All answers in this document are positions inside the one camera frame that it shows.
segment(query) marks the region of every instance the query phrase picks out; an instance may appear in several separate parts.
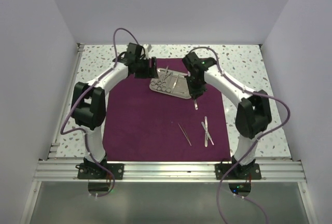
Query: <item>white robotic arm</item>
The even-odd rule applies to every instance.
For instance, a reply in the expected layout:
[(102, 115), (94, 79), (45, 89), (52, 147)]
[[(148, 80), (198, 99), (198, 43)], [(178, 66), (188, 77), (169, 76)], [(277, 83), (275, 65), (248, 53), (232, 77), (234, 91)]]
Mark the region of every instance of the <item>white robotic arm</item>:
[[(96, 88), (102, 88), (105, 91), (105, 96), (112, 90), (112, 88), (121, 82), (122, 80), (128, 77), (128, 67), (123, 63), (118, 63), (114, 71), (106, 75), (103, 79), (101, 79), (97, 84)], [(96, 80), (98, 80), (99, 76), (95, 79), (88, 81), (88, 85), (92, 85)], [(106, 152), (103, 146), (102, 139), (102, 129), (101, 125), (95, 127), (94, 130), (91, 130), (88, 127), (83, 127), (87, 131), (88, 135), (88, 145), (90, 148), (90, 152), (93, 157), (97, 160), (97, 162), (101, 162), (105, 156)], [(86, 155), (85, 158), (90, 162), (93, 162), (90, 155)]]
[[(246, 90), (253, 92), (254, 90), (251, 88), (247, 88), (244, 84), (237, 81), (235, 78), (233, 78), (231, 75), (229, 75), (227, 72), (224, 72), (228, 78), (230, 78), (233, 82), (235, 82), (237, 85), (246, 88)], [(209, 70), (207, 70), (204, 73), (204, 80), (207, 84), (212, 85), (214, 88), (222, 92), (230, 101), (234, 104), (234, 106), (238, 106), (238, 104), (242, 101), (242, 99), (248, 99), (251, 97), (250, 94), (244, 93), (238, 88), (236, 88), (233, 84), (231, 84), (224, 76), (222, 76), (218, 70), (217, 65), (213, 65), (212, 67), (209, 67)], [(253, 142), (256, 140), (256, 138), (248, 138), (244, 137), (241, 134), (239, 134), (239, 142), (238, 147), (236, 149), (236, 152), (234, 154), (234, 158), (238, 161), (241, 157), (245, 155), (245, 153), (249, 150), (249, 148), (252, 146)], [(256, 153), (256, 147), (240, 162), (241, 165), (247, 165), (251, 163), (255, 159), (255, 153)]]

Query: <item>maroon fabric mat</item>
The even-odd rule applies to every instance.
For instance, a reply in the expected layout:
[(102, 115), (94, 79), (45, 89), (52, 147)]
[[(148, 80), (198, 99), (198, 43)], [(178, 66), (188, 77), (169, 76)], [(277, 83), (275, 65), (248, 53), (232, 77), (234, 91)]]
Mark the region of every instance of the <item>maroon fabric mat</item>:
[[(181, 59), (158, 59), (157, 66), (187, 72)], [(225, 112), (221, 93), (207, 85), (193, 100), (154, 92), (150, 79), (131, 75), (109, 93), (103, 144), (110, 161), (221, 161), (230, 159)], [(204, 146), (201, 122), (207, 116), (209, 141)], [(192, 147), (178, 126), (189, 136)]]

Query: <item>aluminum frame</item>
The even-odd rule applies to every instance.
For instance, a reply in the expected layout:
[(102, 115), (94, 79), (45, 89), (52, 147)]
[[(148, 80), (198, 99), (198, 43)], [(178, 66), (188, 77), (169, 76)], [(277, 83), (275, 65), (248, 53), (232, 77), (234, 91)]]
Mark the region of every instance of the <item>aluminum frame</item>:
[[(257, 159), (260, 165), (262, 180), (256, 183), (304, 183), (305, 174), (301, 162), (292, 160)], [(51, 159), (39, 161), (35, 177), (36, 181), (78, 181), (75, 165), (82, 159)], [(219, 162), (108, 162), (123, 163), (123, 179), (125, 182), (184, 182), (184, 183), (216, 183), (214, 165)], [(104, 180), (80, 180), (104, 182)]]
[(31, 189), (29, 195), (27, 196), (27, 201), (25, 204), (25, 208), (23, 210), (23, 214), (20, 220), (20, 224), (29, 224), (33, 210), (35, 209), (35, 205), (37, 202), (38, 194), (40, 191), (40, 186), (42, 185), (41, 181), (33, 181), (31, 185)]
[[(54, 142), (54, 143), (52, 143), (52, 146), (53, 146), (53, 144), (57, 143), (57, 141), (59, 139), (62, 119), (63, 119), (64, 115), (66, 114), (66, 107), (67, 107), (68, 103), (71, 101), (71, 96), (72, 96), (71, 92), (73, 91), (74, 86), (75, 86), (76, 73), (77, 73), (79, 64), (81, 62), (81, 58), (82, 58), (83, 51), (84, 51), (85, 44), (77, 44), (77, 45), (78, 45), (78, 47), (77, 47), (76, 61), (75, 61), (75, 64), (74, 64), (74, 67), (72, 70), (71, 79), (70, 79), (70, 81), (68, 83), (68, 87), (66, 89), (66, 98), (63, 101), (63, 105), (61, 107), (61, 115), (59, 116), (57, 126), (54, 129), (54, 134), (53, 134), (53, 139), (52, 139), (52, 142)], [(48, 158), (56, 157), (56, 155), (57, 155), (57, 151), (55, 150), (55, 152), (53, 154), (51, 154), (51, 153), (49, 154)]]
[(319, 223), (317, 214), (315, 212), (315, 209), (313, 207), (313, 203), (310, 198), (309, 190), (308, 190), (308, 185), (307, 183), (298, 183), (298, 187), (300, 190), (300, 194), (302, 197), (303, 205), (305, 207), (308, 221), (310, 224), (316, 224)]

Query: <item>robotic arm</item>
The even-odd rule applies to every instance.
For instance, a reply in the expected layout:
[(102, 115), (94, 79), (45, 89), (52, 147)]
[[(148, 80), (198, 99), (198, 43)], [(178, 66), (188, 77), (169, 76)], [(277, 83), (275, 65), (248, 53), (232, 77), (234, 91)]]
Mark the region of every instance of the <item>robotic arm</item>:
[[(87, 130), (90, 152), (99, 163), (106, 162), (101, 133), (101, 124), (106, 116), (105, 95), (130, 74), (135, 74), (136, 78), (158, 78), (156, 58), (149, 59), (146, 54), (142, 55), (142, 52), (142, 46), (130, 43), (124, 57), (118, 60), (114, 71), (100, 80), (94, 89), (87, 94), (86, 98), (91, 98), (91, 103), (82, 100), (72, 114), (75, 122), (78, 125), (83, 125)], [(235, 87), (219, 72), (214, 58), (200, 59), (194, 52), (191, 52), (183, 58), (183, 63), (188, 70), (186, 79), (189, 93), (194, 100), (203, 95), (207, 83), (222, 92), (237, 107), (236, 127), (240, 135), (238, 148), (232, 157), (232, 163), (236, 163), (252, 146), (256, 135), (266, 130), (271, 122), (269, 100), (244, 93)], [(248, 91), (254, 91), (245, 87), (226, 72), (224, 73), (237, 85)], [(79, 82), (75, 85), (73, 104), (96, 79), (87, 83)], [(255, 163), (255, 151), (256, 148), (241, 161), (234, 171), (236, 175), (246, 176), (248, 170)], [(89, 155), (84, 158), (84, 164), (89, 167), (93, 166), (94, 162)]]
[[(235, 124), (240, 135), (237, 150), (232, 157), (232, 163), (235, 164), (247, 153), (256, 140), (256, 136), (265, 131), (268, 124), (271, 123), (269, 99), (245, 93), (244, 89), (249, 92), (254, 92), (254, 90), (246, 87), (227, 72), (221, 74), (214, 58), (200, 59), (194, 52), (191, 52), (182, 61), (188, 69), (186, 79), (190, 96), (194, 100), (203, 95), (207, 83), (222, 92), (237, 107)], [(243, 90), (239, 90), (224, 75)], [(259, 93), (267, 94), (264, 90), (260, 90)], [(246, 177), (247, 172), (253, 167), (256, 148), (257, 145), (234, 170), (239, 178)]]

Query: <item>white enclosure wall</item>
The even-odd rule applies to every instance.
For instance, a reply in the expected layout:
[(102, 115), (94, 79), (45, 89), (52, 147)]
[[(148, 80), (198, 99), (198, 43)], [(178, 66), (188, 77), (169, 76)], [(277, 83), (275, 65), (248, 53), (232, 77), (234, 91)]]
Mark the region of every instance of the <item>white enclosure wall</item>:
[(287, 140), (321, 223), (332, 223), (331, 2), (289, 0), (262, 49), (275, 95), (292, 110)]
[(18, 223), (77, 52), (54, 0), (0, 0), (0, 223)]
[(121, 26), (142, 43), (262, 44), (288, 0), (55, 1), (77, 42), (109, 44)]

